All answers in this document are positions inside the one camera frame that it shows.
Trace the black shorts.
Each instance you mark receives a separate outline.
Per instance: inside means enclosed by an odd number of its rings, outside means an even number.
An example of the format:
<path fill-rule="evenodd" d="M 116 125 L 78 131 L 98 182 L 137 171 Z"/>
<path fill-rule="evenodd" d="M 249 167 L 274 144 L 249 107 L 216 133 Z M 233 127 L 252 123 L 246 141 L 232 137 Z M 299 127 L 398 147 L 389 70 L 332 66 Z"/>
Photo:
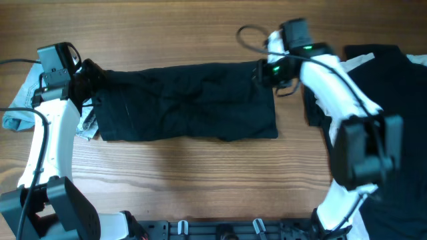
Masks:
<path fill-rule="evenodd" d="M 107 70 L 92 97 L 105 141 L 278 137 L 273 92 L 253 81 L 255 61 L 121 72 Z"/>

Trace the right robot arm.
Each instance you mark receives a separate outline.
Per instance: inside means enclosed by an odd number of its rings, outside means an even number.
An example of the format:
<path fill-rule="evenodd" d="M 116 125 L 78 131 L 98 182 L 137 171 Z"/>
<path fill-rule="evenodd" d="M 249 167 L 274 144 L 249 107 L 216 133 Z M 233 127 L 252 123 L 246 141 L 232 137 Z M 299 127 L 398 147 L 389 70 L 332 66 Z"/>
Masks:
<path fill-rule="evenodd" d="M 305 19 L 272 32 L 258 81 L 283 89 L 297 78 L 331 119 L 328 131 L 332 183 L 314 210 L 312 237 L 347 237 L 363 202 L 400 168 L 403 119 L 387 115 L 354 83 L 327 43 L 316 43 Z"/>

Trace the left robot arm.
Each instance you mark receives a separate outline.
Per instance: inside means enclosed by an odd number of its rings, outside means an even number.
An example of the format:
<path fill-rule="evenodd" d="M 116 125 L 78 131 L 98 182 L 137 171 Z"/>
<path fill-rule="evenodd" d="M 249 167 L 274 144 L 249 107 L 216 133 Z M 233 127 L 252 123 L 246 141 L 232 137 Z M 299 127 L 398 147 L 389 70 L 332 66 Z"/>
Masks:
<path fill-rule="evenodd" d="M 73 184 L 74 136 L 93 85 L 69 42 L 37 50 L 43 68 L 28 112 L 35 116 L 30 155 L 14 191 L 1 194 L 1 214 L 17 239 L 145 239 L 128 211 L 98 213 Z"/>

